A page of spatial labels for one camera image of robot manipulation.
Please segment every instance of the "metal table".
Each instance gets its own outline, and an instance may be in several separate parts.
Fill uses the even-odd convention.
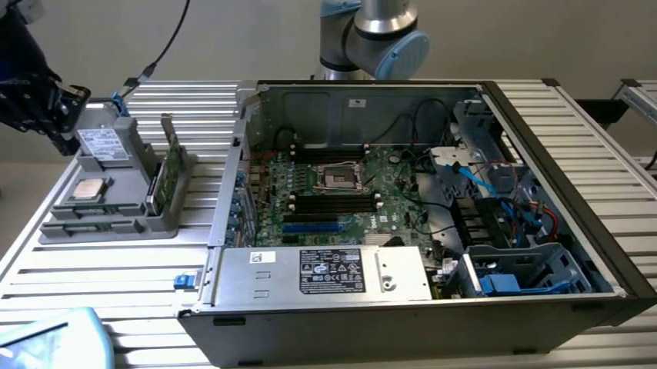
[[[649,281],[657,286],[657,184],[558,86],[541,80],[498,81],[569,179]],[[208,369],[200,350],[172,317],[171,305],[191,302],[172,279],[203,266],[223,162],[234,126],[235,82],[149,82],[129,109],[140,134],[156,149],[167,143],[159,115],[199,155],[180,233],[160,241],[37,243],[71,164],[0,262],[0,331],[76,306],[91,306],[113,339],[119,367]],[[436,334],[445,334],[436,328]],[[657,366],[657,307],[619,327],[597,327],[547,355],[475,357],[331,367],[546,368]]]

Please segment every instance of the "blue plastic object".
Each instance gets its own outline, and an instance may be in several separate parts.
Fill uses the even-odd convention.
[[[89,307],[79,307],[0,335],[0,367],[113,368],[112,342]]]
[[[120,96],[120,94],[116,92],[113,92],[112,94],[112,102],[116,105],[116,108],[119,109],[119,115],[121,117],[129,117],[131,113],[127,110],[125,100],[123,100],[123,96]]]
[[[330,17],[331,15],[351,12],[358,8],[360,8],[360,0],[322,0],[319,17]]]
[[[173,289],[175,290],[192,290],[195,288],[196,276],[189,274],[181,274],[175,277]]]
[[[570,287],[569,281],[561,281],[551,287],[522,289],[513,274],[489,274],[479,278],[479,284],[486,296],[565,294]]]
[[[284,224],[283,234],[290,233],[340,233],[342,225],[338,223],[316,224]]]
[[[428,37],[412,31],[390,48],[380,59],[374,77],[376,79],[408,79],[416,73],[428,54]]]

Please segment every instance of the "robotic arm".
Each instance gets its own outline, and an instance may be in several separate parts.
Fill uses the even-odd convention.
[[[410,0],[322,0],[315,79],[408,79],[428,53]]]
[[[39,10],[37,1],[0,0],[0,122],[48,136],[61,155],[73,155],[73,129],[91,92],[64,84],[48,67],[25,27]]]
[[[48,67],[25,27],[41,14],[39,0],[0,0],[0,123],[48,136],[61,155],[73,155],[91,92],[63,83]],[[419,69],[428,38],[415,30],[410,0],[322,0],[320,25],[315,79],[363,79],[363,72],[375,79],[408,79]]]

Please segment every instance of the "white wall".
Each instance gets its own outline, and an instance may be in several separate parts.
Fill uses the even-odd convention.
[[[414,1],[432,45],[420,78],[554,77],[575,97],[598,98],[610,96],[619,78],[657,78],[654,0]],[[47,16],[31,29],[51,66],[95,95],[109,94],[155,58],[184,4],[43,2]],[[307,78],[318,60],[318,3],[192,0],[153,79]],[[638,129],[657,137],[649,126]],[[59,160],[47,140],[4,127],[0,155]]]

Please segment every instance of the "warning label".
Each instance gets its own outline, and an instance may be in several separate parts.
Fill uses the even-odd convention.
[[[300,250],[299,290],[303,294],[366,291],[360,250]]]
[[[97,160],[127,160],[127,152],[113,129],[80,129],[77,133]]]

